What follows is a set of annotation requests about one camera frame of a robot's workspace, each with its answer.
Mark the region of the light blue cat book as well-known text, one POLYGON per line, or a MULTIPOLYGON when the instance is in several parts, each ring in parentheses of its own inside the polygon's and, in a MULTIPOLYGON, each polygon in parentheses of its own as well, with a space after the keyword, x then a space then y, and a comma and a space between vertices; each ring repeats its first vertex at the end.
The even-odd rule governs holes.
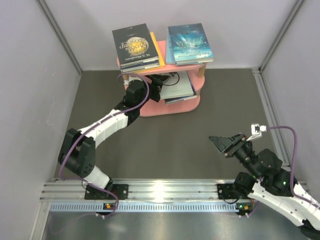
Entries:
POLYGON ((169 31, 167 31, 167 35, 166 35, 165 63, 168 65, 176 64, 169 31))

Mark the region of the purple Robinson Crusoe book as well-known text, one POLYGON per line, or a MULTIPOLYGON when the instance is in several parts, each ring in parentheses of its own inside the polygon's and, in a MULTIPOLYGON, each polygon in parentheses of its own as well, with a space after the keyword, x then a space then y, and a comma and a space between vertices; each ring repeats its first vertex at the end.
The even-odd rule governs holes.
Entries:
POLYGON ((182 101, 185 101, 185 100, 195 99, 195 98, 198 96, 198 95, 197 95, 197 92, 196 92, 193 84, 190 83, 190 85, 191 85, 191 88, 192 88, 192 91, 193 91, 193 95, 165 99, 165 100, 164 100, 165 104, 166 104, 166 105, 169 105, 169 104, 173 104, 173 103, 182 102, 182 101))

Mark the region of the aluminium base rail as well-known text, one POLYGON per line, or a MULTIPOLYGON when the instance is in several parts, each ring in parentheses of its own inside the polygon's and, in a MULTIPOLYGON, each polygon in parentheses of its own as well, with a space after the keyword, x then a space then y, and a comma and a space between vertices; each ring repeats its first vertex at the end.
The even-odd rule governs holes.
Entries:
POLYGON ((220 200, 217 184, 232 180, 150 180, 116 179, 108 195, 80 180, 45 183, 40 201, 50 203, 55 212, 98 213, 208 213, 227 212, 248 215, 259 201, 254 199, 220 200))

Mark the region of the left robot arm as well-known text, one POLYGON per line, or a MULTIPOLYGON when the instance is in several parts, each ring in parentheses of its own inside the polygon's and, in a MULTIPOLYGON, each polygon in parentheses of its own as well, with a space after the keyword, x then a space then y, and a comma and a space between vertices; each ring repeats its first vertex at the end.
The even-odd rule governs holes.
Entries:
POLYGON ((131 125, 149 100, 159 102, 160 92, 169 76, 134 73, 122 100, 103 118, 81 129, 69 129, 58 155, 59 176, 68 169, 95 188, 103 199, 113 194, 113 180, 96 165, 96 149, 117 131, 131 125))

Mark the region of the yellow book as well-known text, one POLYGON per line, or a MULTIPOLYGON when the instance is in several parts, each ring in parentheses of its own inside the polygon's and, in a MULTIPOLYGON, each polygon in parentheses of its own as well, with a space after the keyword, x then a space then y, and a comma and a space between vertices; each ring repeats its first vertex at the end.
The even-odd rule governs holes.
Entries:
POLYGON ((140 67, 135 67, 133 69, 130 69, 128 70, 129 73, 145 73, 145 72, 150 72, 150 71, 154 71, 154 70, 157 70, 157 69, 161 69, 165 66, 165 61, 163 59, 163 56, 162 56, 162 53, 160 51, 160 48, 159 48, 159 45, 158 45, 158 42, 156 40, 156 37, 155 37, 155 34, 153 32, 150 32, 150 36, 152 38, 152 41, 153 41, 153 44, 156 48, 156 51, 158 53, 158 63, 152 63, 152 64, 149 64, 149 65, 143 65, 143 66, 140 66, 140 67))

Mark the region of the navy blue book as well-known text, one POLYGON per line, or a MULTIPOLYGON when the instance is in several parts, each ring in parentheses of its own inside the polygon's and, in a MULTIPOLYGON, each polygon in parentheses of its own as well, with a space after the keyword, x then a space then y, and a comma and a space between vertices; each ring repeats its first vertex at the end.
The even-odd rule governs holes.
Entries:
POLYGON ((121 67, 120 71, 122 73, 128 72, 135 72, 135 71, 142 71, 146 69, 156 68, 160 66, 159 60, 149 61, 149 62, 142 62, 132 66, 121 67))

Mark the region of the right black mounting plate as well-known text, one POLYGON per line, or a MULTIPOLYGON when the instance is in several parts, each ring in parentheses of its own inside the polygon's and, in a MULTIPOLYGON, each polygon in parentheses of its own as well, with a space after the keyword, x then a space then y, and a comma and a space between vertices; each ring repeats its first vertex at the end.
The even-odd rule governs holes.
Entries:
POLYGON ((234 191, 232 183, 218 183, 217 194, 219 200, 239 200, 241 197, 234 191))

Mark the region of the black moon cover book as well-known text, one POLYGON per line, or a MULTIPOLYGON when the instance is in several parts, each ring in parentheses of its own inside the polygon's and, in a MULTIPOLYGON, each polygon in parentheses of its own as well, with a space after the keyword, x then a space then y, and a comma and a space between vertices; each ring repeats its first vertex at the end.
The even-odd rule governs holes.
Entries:
POLYGON ((121 67, 159 59, 151 33, 145 23, 115 29, 112 35, 121 67))

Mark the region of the pink three-tier shelf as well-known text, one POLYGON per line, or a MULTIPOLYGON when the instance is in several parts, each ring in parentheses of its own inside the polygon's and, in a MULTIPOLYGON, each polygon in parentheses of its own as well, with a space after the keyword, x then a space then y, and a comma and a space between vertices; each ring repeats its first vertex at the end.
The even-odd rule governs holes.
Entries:
POLYGON ((169 114, 178 114, 190 112, 196 109, 200 103, 200 92, 205 83, 206 64, 191 64, 191 65, 173 65, 165 64, 164 66, 142 72, 141 75, 153 77, 154 75, 164 75, 173 72, 186 71, 189 79, 196 91, 196 97, 192 99, 182 100, 175 103, 166 104, 163 99, 158 102, 148 100, 140 109, 141 117, 154 117, 169 114))

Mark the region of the grey white book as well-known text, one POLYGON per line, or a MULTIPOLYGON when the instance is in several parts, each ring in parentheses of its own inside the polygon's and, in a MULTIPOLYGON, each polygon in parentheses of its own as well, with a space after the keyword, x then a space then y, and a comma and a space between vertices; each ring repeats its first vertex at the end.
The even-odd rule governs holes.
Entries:
POLYGON ((173 99, 181 97, 189 97, 194 95, 192 83, 187 71, 161 73, 161 76, 168 77, 163 82, 160 99, 173 99))

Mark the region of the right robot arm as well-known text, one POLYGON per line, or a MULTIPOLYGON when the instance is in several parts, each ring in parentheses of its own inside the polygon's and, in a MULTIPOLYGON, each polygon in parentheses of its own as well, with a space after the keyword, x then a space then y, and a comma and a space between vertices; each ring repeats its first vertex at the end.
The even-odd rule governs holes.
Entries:
POLYGON ((253 144, 239 133, 231 137, 210 136, 220 154, 236 158, 247 169, 232 184, 238 199, 249 198, 289 219, 311 240, 320 238, 320 205, 270 149, 255 153, 253 144))

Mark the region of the teal ocean cover book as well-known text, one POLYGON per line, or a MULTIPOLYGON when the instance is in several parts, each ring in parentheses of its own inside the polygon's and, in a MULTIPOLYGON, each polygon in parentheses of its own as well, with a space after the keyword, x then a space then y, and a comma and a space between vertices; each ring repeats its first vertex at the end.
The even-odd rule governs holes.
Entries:
POLYGON ((214 60, 214 54, 201 23, 168 27, 170 53, 176 65, 204 64, 214 60))

